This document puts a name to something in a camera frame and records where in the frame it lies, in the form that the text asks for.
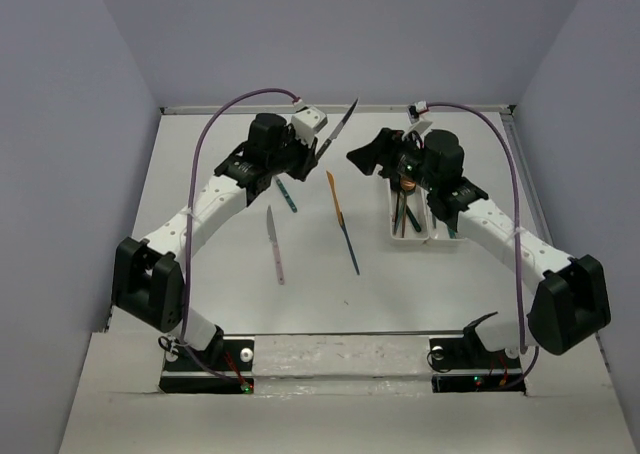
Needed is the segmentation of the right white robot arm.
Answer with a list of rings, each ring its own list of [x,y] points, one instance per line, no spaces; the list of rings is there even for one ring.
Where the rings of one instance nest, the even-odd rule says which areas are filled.
[[[508,216],[463,174],[458,137],[435,129],[416,142],[413,133],[382,129],[374,140],[347,153],[366,176],[406,178],[424,189],[435,217],[490,253],[516,277],[517,319],[460,342],[462,358],[482,366],[497,350],[539,347],[559,356],[611,322],[603,265],[572,256],[538,238]]]

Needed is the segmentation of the silver knife dark handle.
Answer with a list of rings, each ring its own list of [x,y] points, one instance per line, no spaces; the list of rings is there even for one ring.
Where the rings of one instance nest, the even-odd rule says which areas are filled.
[[[342,132],[342,130],[344,129],[344,127],[346,126],[346,124],[348,123],[352,115],[354,114],[354,111],[357,108],[358,104],[359,104],[359,99],[356,98],[353,101],[353,103],[350,105],[350,107],[347,109],[342,119],[335,126],[331,134],[325,139],[321,147],[317,150],[316,152],[317,161],[321,159],[321,157],[326,153],[326,151],[329,149],[333,141],[336,140],[337,137],[340,135],[340,133]]]

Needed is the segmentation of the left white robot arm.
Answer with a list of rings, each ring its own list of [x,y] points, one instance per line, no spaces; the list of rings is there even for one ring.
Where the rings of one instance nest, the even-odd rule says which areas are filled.
[[[140,240],[116,248],[111,299],[115,306],[163,334],[178,338],[195,366],[221,357],[222,330],[197,313],[187,297],[190,262],[213,234],[267,190],[273,176],[305,180],[317,165],[317,135],[327,117],[308,106],[291,118],[255,116],[247,139],[214,170],[192,205]]]

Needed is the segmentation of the black spoon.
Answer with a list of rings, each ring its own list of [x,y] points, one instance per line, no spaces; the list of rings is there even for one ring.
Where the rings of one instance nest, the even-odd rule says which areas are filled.
[[[401,189],[399,187],[395,189],[395,194],[396,194],[396,203],[395,203],[395,209],[394,209],[393,230],[392,230],[392,233],[394,236],[397,234],[397,230],[400,223],[400,217],[401,217],[402,194],[401,194]]]

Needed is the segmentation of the teal plastic spoon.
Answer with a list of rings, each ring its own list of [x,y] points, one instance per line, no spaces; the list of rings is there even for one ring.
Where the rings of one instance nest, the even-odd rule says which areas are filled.
[[[405,199],[404,213],[405,213],[405,217],[408,219],[409,223],[411,224],[413,230],[416,233],[421,233],[423,231],[422,225],[418,220],[417,216],[414,214],[411,207],[409,206],[409,200],[413,194],[414,194],[414,190],[406,191],[404,194],[404,199]]]

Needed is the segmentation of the copper spoon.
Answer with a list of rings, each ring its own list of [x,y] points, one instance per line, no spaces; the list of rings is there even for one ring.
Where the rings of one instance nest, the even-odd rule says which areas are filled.
[[[408,193],[415,187],[415,183],[406,177],[400,178],[400,188],[402,196],[401,207],[401,236],[405,237],[406,224],[408,218]]]

